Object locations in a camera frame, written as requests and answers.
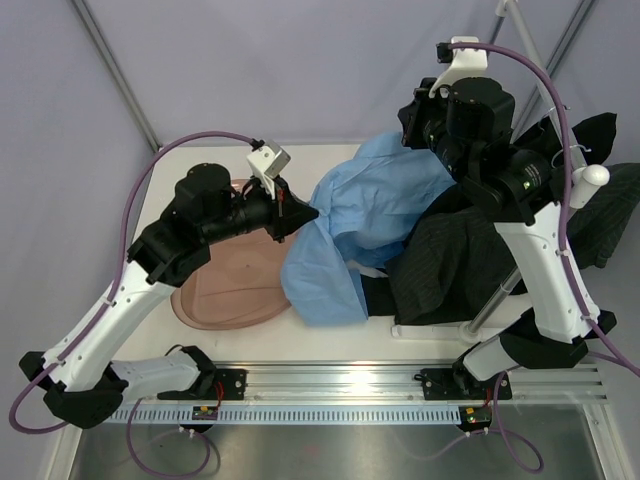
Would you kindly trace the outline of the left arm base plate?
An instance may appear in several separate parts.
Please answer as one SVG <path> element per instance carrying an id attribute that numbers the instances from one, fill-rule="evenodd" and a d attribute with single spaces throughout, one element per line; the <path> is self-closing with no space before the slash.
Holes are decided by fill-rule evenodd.
<path id="1" fill-rule="evenodd" d="M 183 391 L 166 391 L 157 395 L 159 400 L 241 401 L 245 398 L 247 371 L 241 368 L 217 368 L 214 374 L 205 375 Z"/>

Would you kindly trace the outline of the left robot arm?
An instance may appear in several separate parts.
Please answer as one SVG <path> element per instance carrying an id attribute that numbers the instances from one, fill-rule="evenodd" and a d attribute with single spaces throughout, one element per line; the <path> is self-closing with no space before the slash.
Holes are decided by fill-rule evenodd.
<path id="1" fill-rule="evenodd" d="M 196 346 L 139 361 L 114 356 L 160 303 L 210 261 L 211 245 L 259 229 L 281 242 L 318 215 L 281 177 L 273 192 L 257 179 L 236 190 L 225 167 L 192 167 L 159 219 L 132 243 L 106 297 L 58 345 L 26 353 L 20 369 L 43 389 L 54 417 L 81 429 L 101 424 L 127 401 L 207 398 L 217 367 Z"/>

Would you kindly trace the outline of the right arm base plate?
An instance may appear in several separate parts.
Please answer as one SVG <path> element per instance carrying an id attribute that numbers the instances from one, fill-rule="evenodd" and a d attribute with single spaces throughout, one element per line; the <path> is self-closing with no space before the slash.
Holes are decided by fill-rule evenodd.
<path id="1" fill-rule="evenodd" d="M 427 367 L 413 375 L 421 385 L 423 397 L 429 401 L 487 400 L 497 393 L 499 400 L 511 400 L 513 393 L 507 377 L 498 374 L 488 380 L 477 380 L 458 367 Z"/>

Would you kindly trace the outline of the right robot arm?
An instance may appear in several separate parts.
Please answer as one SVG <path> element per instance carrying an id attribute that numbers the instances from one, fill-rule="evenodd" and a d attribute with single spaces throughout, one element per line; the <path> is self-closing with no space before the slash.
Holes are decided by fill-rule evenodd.
<path id="1" fill-rule="evenodd" d="M 501 373 L 568 369 L 587 343 L 616 324 L 589 298 L 567 239 L 563 184 L 569 175 L 537 150 L 512 144 L 514 97 L 495 80 L 467 77 L 446 86 L 426 77 L 401 108 L 402 143 L 433 152 L 462 194 L 506 244 L 532 305 L 519 319 L 426 377 L 438 392 L 478 399 Z"/>

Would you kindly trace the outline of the light blue shirt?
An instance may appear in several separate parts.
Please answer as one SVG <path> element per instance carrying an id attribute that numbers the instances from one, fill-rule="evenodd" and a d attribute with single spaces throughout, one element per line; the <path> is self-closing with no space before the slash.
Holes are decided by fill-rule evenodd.
<path id="1" fill-rule="evenodd" d="M 312 193 L 319 215 L 297 232 L 280 272 L 285 297 L 309 327 L 366 322 L 360 270 L 398 255 L 419 217 L 454 184 L 434 153 L 405 147 L 401 137 L 364 142 Z"/>

